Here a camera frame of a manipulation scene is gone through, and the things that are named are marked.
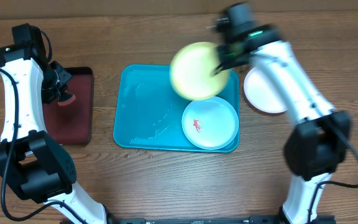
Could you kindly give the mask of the black and pink sponge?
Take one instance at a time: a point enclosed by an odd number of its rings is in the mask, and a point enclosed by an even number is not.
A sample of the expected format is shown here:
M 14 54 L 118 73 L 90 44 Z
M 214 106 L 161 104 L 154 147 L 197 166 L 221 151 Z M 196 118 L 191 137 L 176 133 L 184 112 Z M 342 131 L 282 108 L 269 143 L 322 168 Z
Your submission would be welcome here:
M 76 100 L 76 96 L 69 92 L 64 92 L 58 97 L 59 106 L 67 106 Z

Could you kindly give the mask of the white plate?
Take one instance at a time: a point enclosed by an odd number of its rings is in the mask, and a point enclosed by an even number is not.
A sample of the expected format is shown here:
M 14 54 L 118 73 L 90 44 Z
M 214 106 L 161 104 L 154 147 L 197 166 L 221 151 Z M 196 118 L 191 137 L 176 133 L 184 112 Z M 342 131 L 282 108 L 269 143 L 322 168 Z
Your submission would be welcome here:
M 251 68 L 243 83 L 247 101 L 263 113 L 279 114 L 287 107 L 267 77 L 257 68 Z

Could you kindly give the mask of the yellow-green plate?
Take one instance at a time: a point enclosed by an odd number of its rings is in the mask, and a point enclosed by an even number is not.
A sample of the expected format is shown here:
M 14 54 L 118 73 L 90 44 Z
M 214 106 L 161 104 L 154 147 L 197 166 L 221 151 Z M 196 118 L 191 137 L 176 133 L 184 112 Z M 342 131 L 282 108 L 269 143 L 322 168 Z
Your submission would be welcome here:
M 180 49 L 170 64 L 170 83 L 187 100 L 205 100 L 226 86 L 230 71 L 219 71 L 218 45 L 196 42 Z

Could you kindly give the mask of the light blue plate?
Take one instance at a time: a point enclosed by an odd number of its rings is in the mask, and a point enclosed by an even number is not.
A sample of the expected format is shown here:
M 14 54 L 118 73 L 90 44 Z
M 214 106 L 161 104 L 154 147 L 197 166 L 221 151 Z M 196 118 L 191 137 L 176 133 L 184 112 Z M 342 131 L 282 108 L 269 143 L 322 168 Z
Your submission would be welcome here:
M 235 139 L 239 118 L 228 101 L 214 96 L 192 101 L 183 112 L 181 126 L 189 142 L 198 148 L 215 151 Z

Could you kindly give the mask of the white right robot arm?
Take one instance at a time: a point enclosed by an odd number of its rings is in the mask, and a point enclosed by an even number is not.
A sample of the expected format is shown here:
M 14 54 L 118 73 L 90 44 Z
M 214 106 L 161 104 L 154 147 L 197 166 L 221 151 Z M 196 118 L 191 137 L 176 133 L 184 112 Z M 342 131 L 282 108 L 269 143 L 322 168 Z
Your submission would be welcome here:
M 275 26 L 256 23 L 249 4 L 223 9 L 216 31 L 224 43 L 218 47 L 220 64 L 215 72 L 241 65 L 259 69 L 282 99 L 293 124 L 283 148 L 293 176 L 275 223 L 335 223 L 333 216 L 319 216 L 317 207 L 327 185 L 358 189 L 358 184 L 331 179 L 347 152 L 358 161 L 349 140 L 350 115 L 338 111 L 319 92 Z

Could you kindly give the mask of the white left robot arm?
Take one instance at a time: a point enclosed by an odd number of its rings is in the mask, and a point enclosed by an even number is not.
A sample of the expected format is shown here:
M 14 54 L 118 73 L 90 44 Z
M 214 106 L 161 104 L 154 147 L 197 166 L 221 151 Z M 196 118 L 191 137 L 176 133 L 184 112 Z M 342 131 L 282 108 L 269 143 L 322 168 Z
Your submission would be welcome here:
M 12 28 L 14 42 L 0 48 L 4 127 L 0 142 L 1 190 L 41 209 L 53 207 L 69 223 L 114 223 L 77 180 L 66 144 L 91 140 L 94 77 L 88 67 L 65 68 L 52 58 L 46 33 Z

